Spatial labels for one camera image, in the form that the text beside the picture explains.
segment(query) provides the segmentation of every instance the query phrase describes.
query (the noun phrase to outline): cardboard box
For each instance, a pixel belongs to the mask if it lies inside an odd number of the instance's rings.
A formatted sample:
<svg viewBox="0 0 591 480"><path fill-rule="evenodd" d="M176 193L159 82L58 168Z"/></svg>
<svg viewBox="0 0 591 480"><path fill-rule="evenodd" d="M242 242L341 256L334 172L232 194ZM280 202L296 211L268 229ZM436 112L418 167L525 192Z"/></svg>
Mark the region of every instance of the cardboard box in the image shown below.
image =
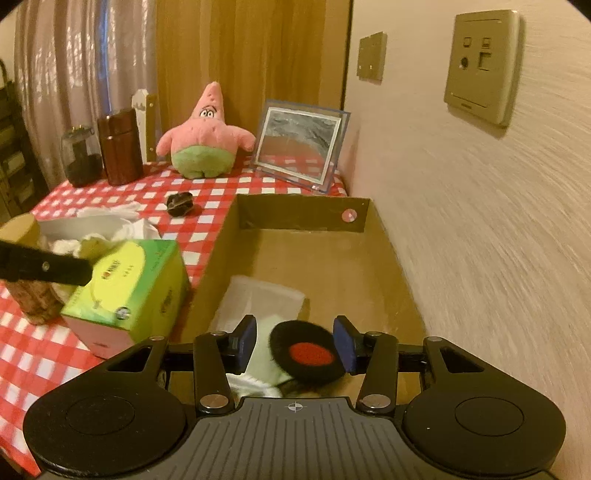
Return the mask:
<svg viewBox="0 0 591 480"><path fill-rule="evenodd" d="M343 213L356 212L353 222ZM206 332L232 275L247 275L306 295L301 320L332 330L346 315L361 331L380 330L402 343L425 336L396 253L368 199L284 194L238 195L216 239L185 321L171 340L192 342ZM191 376L171 382L171 391L193 402ZM354 401L362 376L346 375L319 393ZM400 374L398 401L420 391L418 374Z"/></svg>
<svg viewBox="0 0 591 480"><path fill-rule="evenodd" d="M168 336L188 286L176 241L130 240L95 264L61 314L93 354L110 358L149 336Z"/></svg>

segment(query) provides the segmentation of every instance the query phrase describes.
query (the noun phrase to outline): red circle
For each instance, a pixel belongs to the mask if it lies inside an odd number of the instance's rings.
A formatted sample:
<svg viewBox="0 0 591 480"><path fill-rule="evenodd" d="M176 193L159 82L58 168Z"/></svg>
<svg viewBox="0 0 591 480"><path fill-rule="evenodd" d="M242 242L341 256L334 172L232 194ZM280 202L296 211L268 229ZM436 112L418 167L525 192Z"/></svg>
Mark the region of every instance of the red circle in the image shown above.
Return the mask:
<svg viewBox="0 0 591 480"><path fill-rule="evenodd" d="M290 356L307 367L323 367L330 365L335 359L326 348L310 342L294 343L290 347Z"/></svg>

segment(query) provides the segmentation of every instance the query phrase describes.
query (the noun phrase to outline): white wall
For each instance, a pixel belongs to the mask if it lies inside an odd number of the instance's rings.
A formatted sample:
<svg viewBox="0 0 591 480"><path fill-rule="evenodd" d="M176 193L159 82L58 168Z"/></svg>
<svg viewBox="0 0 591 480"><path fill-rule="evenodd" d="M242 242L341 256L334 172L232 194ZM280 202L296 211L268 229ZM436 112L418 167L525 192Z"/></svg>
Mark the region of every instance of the white wall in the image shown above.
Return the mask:
<svg viewBox="0 0 591 480"><path fill-rule="evenodd" d="M506 134L443 102L454 16L526 20ZM381 86L359 39L388 34ZM591 478L591 22L566 0L355 0L346 109L351 193L372 197L430 333L562 409L563 479Z"/></svg>
<svg viewBox="0 0 591 480"><path fill-rule="evenodd" d="M17 10L15 9L0 22L0 59L6 64L8 77L12 80L14 80L14 28L16 21Z"/></svg>

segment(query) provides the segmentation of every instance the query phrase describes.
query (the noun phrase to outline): crosshair marking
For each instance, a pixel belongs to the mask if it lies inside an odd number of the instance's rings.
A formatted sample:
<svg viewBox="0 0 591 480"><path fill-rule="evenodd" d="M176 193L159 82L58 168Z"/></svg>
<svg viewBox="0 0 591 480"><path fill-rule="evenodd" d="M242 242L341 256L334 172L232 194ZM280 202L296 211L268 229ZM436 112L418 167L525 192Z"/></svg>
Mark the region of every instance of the crosshair marking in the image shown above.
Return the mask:
<svg viewBox="0 0 591 480"><path fill-rule="evenodd" d="M305 408L305 406L303 406L301 403L298 402L293 402L290 403L288 406L286 406L286 408L289 408L291 411L296 412L296 411L300 411L302 408Z"/></svg>

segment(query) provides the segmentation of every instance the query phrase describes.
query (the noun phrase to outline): red and white checkered tablecloth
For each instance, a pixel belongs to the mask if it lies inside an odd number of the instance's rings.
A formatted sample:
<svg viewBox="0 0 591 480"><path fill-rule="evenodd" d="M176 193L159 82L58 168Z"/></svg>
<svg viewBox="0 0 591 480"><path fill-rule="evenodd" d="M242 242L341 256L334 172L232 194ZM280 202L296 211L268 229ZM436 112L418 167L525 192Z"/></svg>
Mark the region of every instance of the red and white checkered tablecloth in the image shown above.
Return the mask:
<svg viewBox="0 0 591 480"><path fill-rule="evenodd" d="M38 220L45 220L74 216L86 206L139 202L140 215L158 228L162 238L178 242L195 287L237 193L310 193L273 177L255 176L248 163L248 159L239 158L230 175L216 179L187 180L169 164L158 163L145 166L143 179L121 187L100 180L77 189L64 182L33 209L33 214ZM186 191L193 194L203 211L172 218L166 211L166 197ZM345 194L336 176L330 195ZM30 325L0 284L0 447L5 453L28 472L38 474L22 435L25 412L41 395L100 362L62 319L49 325Z"/></svg>

